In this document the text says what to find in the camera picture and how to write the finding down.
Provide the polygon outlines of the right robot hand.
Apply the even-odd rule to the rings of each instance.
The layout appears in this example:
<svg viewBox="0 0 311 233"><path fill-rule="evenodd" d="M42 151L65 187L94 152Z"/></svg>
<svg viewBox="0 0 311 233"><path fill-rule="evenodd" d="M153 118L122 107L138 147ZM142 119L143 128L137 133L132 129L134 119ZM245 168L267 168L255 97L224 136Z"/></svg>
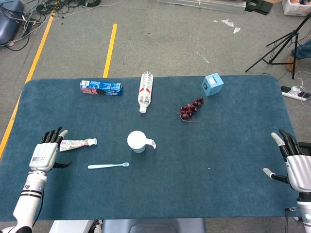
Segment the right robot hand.
<svg viewBox="0 0 311 233"><path fill-rule="evenodd" d="M269 178L289 184L298 193L309 193L311 191L311 157L300 151L299 143L293 135L282 129L279 133L280 135L272 132L271 137L282 154L287 175L277 175L266 167L262 170Z"/></svg>

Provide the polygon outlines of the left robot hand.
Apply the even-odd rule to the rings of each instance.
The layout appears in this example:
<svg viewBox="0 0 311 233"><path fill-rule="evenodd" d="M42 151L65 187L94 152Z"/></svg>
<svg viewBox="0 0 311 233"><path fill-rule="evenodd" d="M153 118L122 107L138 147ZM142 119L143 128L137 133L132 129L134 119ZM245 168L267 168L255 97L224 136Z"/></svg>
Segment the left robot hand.
<svg viewBox="0 0 311 233"><path fill-rule="evenodd" d="M55 161L60 144L68 133L68 130L60 132L61 129L62 127L58 127L43 134L29 163L31 172L38 170L47 173L53 168L66 168L71 165L72 162L62 164Z"/></svg>

